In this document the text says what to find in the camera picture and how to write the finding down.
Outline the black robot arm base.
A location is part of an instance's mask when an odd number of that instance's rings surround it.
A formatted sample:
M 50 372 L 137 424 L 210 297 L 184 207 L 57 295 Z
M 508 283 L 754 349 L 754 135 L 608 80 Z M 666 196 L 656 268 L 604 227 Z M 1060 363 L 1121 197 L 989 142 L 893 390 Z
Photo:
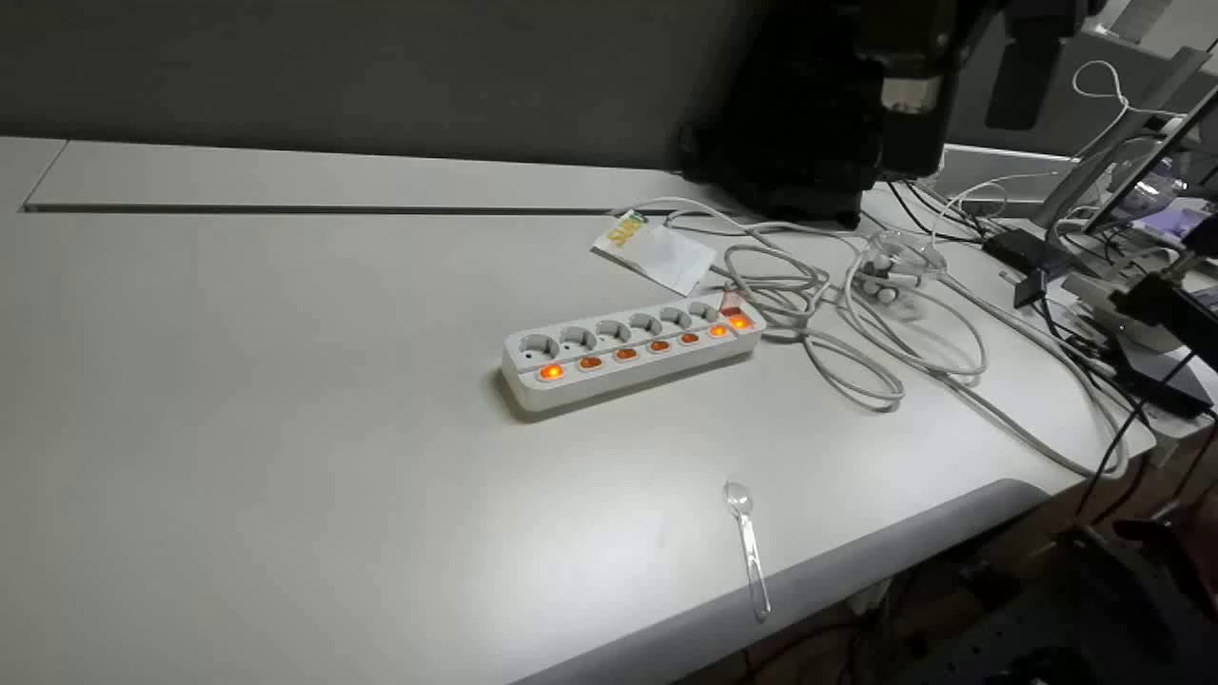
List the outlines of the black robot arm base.
M 1107 0 L 764 0 L 677 167 L 754 216 L 859 222 L 882 178 L 940 167 L 961 71 L 1005 28 L 987 122 L 1033 131 L 1065 42 Z

